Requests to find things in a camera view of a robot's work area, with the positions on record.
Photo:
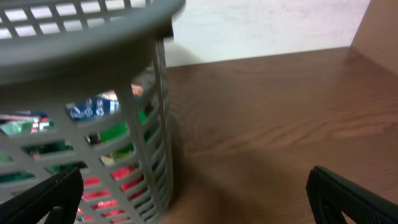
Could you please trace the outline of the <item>tissue pack multipack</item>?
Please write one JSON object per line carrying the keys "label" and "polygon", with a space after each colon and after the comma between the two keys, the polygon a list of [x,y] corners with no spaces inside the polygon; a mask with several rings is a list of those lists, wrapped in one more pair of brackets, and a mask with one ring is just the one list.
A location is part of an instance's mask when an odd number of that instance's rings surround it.
{"label": "tissue pack multipack", "polygon": [[119,111],[119,100],[114,90],[106,91],[85,100],[66,104],[66,110],[76,122],[99,119]]}

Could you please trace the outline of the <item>green coffee bag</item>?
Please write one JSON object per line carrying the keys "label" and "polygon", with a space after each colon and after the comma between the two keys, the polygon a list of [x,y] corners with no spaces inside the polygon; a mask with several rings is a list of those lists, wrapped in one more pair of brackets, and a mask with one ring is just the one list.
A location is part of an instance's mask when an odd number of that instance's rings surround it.
{"label": "green coffee bag", "polygon": [[76,167],[88,165],[46,113],[1,115],[2,186],[41,182]]}

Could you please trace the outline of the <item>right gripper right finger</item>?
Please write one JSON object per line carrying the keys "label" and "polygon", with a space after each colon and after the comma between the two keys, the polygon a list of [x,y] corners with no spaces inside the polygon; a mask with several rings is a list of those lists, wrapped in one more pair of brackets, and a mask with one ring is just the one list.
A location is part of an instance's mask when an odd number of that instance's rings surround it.
{"label": "right gripper right finger", "polygon": [[307,197],[316,224],[397,224],[397,205],[323,166],[310,171]]}

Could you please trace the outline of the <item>green lid jar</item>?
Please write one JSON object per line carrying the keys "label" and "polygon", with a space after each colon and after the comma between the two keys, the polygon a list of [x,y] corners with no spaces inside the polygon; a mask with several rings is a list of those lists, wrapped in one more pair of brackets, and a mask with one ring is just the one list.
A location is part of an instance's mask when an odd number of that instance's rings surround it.
{"label": "green lid jar", "polygon": [[[86,140],[89,143],[89,145],[95,146],[95,145],[105,144],[107,142],[111,142],[119,138],[123,138],[128,134],[129,134],[129,128],[127,126],[127,122],[123,121],[107,130],[96,131],[87,135]],[[114,152],[102,155],[100,159],[104,165],[110,166],[115,164],[116,161],[126,158],[128,155],[130,155],[133,152],[134,152],[134,146],[132,144],[128,144],[127,146],[124,146],[121,149],[118,149]]]}

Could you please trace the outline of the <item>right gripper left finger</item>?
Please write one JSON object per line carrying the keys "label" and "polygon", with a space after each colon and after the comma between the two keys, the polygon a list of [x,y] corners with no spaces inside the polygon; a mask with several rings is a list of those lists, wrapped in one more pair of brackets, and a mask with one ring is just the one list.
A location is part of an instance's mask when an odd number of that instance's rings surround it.
{"label": "right gripper left finger", "polygon": [[73,224],[83,195],[78,168],[64,170],[1,204],[1,224]]}

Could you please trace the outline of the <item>orange pasta package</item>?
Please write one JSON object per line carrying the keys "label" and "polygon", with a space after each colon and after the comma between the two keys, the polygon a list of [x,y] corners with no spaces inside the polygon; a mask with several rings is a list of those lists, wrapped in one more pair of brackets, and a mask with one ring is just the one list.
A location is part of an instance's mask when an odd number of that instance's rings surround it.
{"label": "orange pasta package", "polygon": [[84,173],[83,186],[76,215],[80,223],[139,223],[133,200],[148,191],[139,164]]}

